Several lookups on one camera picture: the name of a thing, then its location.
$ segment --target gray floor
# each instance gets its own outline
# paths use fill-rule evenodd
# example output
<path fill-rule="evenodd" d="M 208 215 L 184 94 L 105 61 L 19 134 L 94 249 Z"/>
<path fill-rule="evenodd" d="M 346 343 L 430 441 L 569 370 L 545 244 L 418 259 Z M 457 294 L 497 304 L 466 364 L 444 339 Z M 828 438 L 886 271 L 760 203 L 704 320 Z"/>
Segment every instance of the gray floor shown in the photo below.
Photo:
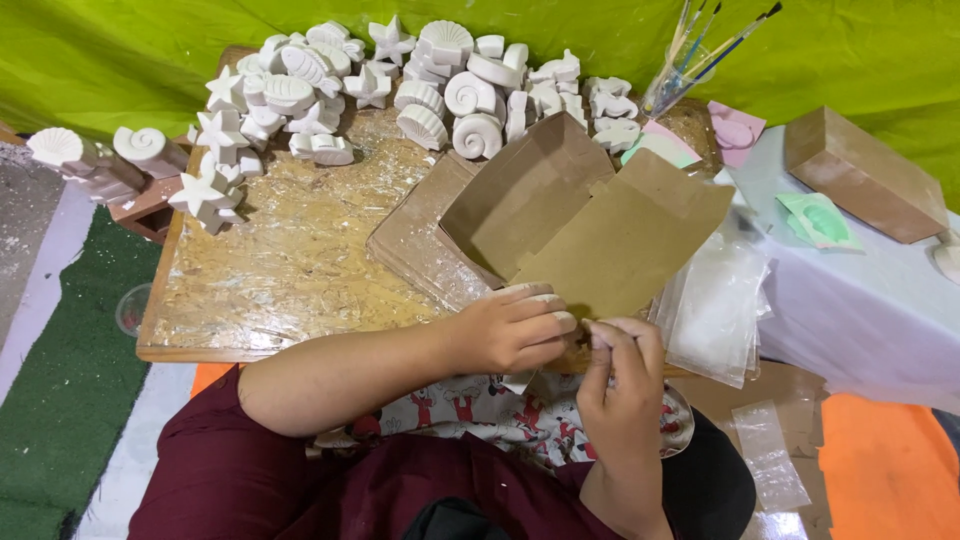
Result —
<path fill-rule="evenodd" d="M 30 160 L 30 149 L 0 142 L 0 343 L 20 305 L 63 178 Z"/>

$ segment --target plastic cup on floor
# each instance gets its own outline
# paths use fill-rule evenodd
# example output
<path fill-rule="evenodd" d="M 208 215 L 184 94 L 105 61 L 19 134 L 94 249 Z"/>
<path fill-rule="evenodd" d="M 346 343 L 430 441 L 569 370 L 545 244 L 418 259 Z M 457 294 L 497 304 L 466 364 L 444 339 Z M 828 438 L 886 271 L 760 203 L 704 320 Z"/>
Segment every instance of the plastic cup on floor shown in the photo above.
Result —
<path fill-rule="evenodd" d="M 147 310 L 151 285 L 153 284 L 143 283 L 130 289 L 117 304 L 117 326 L 126 335 L 133 337 L 140 335 L 140 323 L 143 322 L 143 313 Z"/>

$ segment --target wooden table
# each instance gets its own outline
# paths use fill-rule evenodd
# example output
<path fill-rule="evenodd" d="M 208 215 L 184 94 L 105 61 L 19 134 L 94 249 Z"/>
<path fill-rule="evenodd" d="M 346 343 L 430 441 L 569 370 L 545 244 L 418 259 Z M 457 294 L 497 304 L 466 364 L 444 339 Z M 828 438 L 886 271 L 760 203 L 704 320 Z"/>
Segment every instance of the wooden table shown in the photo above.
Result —
<path fill-rule="evenodd" d="M 217 72 L 252 52 L 228 47 Z M 706 148 L 712 142 L 702 127 L 706 108 L 694 109 L 678 106 L 676 117 L 696 120 L 697 133 L 687 142 L 708 155 L 709 164 L 715 147 Z M 211 236 L 192 216 L 175 212 L 137 355 L 147 361 L 247 362 L 311 337 L 446 316 L 438 302 L 364 249 L 377 224 L 441 155 L 403 138 L 396 115 L 393 108 L 357 111 L 348 98 L 338 135 L 353 144 L 356 162 L 341 167 L 292 158 L 289 136 L 281 132 L 262 154 L 266 174 L 240 186 L 246 198 L 237 211 L 247 223 Z M 188 172 L 197 173 L 204 152 L 194 148 Z M 572 369 L 585 367 L 579 361 Z M 671 376 L 686 374 L 667 368 Z"/>

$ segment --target plastic cup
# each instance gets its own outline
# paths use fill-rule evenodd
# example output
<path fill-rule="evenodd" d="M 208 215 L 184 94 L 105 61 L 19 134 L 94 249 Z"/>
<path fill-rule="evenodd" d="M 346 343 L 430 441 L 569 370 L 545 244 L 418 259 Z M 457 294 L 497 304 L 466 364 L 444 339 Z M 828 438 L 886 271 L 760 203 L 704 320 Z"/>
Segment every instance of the plastic cup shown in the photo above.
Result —
<path fill-rule="evenodd" d="M 130 289 L 117 304 L 117 326 L 126 335 L 133 337 L 140 335 L 140 323 L 143 322 L 143 312 L 147 310 L 151 285 L 153 284 L 143 283 Z"/>
<path fill-rule="evenodd" d="M 689 76 L 684 75 L 685 71 L 690 71 L 693 66 L 700 63 L 701 60 L 710 54 L 710 51 L 706 47 L 699 45 L 693 54 L 690 55 L 690 59 L 687 60 L 686 53 L 689 52 L 692 46 L 693 41 L 684 43 L 672 62 L 670 61 L 670 48 L 667 47 L 663 55 L 663 66 L 660 67 L 657 76 L 654 77 L 654 80 L 647 86 L 647 91 L 643 94 L 640 112 L 647 118 L 660 118 L 665 112 L 670 110 L 674 104 L 680 101 L 680 98 L 684 97 L 691 88 L 696 85 L 701 85 L 713 78 L 713 73 L 716 71 L 715 68 L 705 73 L 700 79 L 696 79 L 696 76 L 709 65 L 708 61 L 704 62 L 704 65 L 698 67 L 697 70 L 689 74 Z"/>

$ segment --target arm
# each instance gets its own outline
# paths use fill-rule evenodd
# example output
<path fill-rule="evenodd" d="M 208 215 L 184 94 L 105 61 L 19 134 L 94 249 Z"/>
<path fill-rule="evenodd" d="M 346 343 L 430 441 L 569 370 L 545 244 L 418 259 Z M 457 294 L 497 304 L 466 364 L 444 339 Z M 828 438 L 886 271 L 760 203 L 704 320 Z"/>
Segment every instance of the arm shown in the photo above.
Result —
<path fill-rule="evenodd" d="M 588 323 L 593 355 L 577 405 L 598 458 L 580 501 L 621 536 L 672 540 L 662 507 L 660 332 L 636 319 L 608 323 Z M 612 367 L 616 380 L 608 387 Z"/>
<path fill-rule="evenodd" d="M 310 339 L 244 368 L 240 405 L 282 435 L 333 430 L 455 375 L 542 366 L 576 327 L 565 309 L 552 287 L 526 283 L 435 323 Z"/>

